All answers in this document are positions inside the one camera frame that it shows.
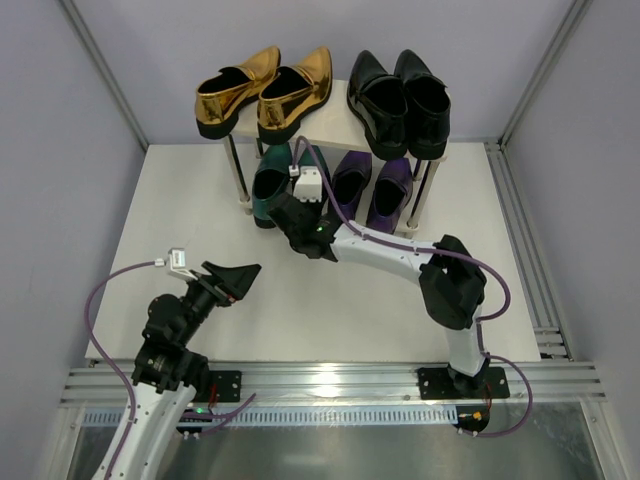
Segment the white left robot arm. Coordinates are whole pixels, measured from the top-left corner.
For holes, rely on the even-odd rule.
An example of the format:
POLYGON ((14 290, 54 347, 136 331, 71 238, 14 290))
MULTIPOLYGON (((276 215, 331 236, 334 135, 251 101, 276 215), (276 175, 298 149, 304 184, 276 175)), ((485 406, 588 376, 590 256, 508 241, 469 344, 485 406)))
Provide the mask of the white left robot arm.
POLYGON ((84 306, 89 341, 127 392, 123 416, 95 479, 154 479, 172 433, 190 414, 189 404, 211 385, 208 358, 190 351, 188 343, 216 307, 244 299, 261 266, 221 267, 205 261, 202 267, 204 274, 186 269, 183 263, 173 266, 169 260, 142 262, 111 273, 89 294, 84 306), (96 338, 89 311, 97 292, 110 280, 151 266, 168 268, 186 282, 187 290, 181 297, 162 294, 150 302, 143 344, 133 373, 126 375, 96 338))

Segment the purple loafer shoe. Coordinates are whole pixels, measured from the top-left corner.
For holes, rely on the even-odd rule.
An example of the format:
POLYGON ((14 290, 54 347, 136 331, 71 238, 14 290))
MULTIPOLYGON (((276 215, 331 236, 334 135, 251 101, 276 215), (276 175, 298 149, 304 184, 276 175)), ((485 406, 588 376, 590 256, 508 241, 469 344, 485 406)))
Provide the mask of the purple loafer shoe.
POLYGON ((412 194, 410 161, 407 158, 387 161, 375 181, 366 227, 393 234, 412 194))
POLYGON ((372 174, 372 154, 349 151, 337 166, 332 178, 332 191, 340 212, 354 220, 372 174))

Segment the black loafer shoe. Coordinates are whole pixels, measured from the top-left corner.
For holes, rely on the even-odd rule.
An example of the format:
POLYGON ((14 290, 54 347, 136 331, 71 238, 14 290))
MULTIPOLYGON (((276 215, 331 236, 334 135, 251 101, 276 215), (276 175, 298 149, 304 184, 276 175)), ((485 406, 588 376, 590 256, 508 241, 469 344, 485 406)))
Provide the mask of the black loafer shoe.
POLYGON ((361 51, 354 62, 347 105, 363 126, 367 144, 377 158, 390 161, 405 155, 408 106, 402 83, 369 50, 361 51))
POLYGON ((405 126, 409 152, 420 160, 440 159, 451 125, 446 85, 410 49, 400 53, 394 75, 401 80, 408 108, 405 126))

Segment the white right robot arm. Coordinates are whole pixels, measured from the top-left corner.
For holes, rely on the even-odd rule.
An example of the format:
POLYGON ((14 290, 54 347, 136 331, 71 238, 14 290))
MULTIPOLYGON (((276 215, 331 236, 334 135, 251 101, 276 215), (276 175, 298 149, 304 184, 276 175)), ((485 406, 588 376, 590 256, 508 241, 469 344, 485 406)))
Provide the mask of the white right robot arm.
POLYGON ((485 392, 490 360, 482 352, 478 319, 487 279, 459 239, 398 239, 353 221, 318 216, 289 193, 269 203, 268 215, 299 254, 368 266, 417 285, 428 317, 445 329, 453 387, 463 398, 485 392))

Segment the gold loafer shoe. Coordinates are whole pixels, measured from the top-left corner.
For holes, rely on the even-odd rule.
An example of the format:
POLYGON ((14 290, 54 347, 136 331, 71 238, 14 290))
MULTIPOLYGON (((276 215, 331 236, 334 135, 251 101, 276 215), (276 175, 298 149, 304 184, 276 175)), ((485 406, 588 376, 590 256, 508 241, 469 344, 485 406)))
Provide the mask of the gold loafer shoe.
POLYGON ((241 64, 226 66, 196 88, 195 117, 200 135, 219 140, 231 133, 239 112, 257 100, 275 78, 281 63, 277 46, 269 46, 241 64))
POLYGON ((257 105, 259 139, 269 146, 287 143, 302 120, 324 106, 332 91, 330 50, 320 46, 294 65, 277 68, 257 105))

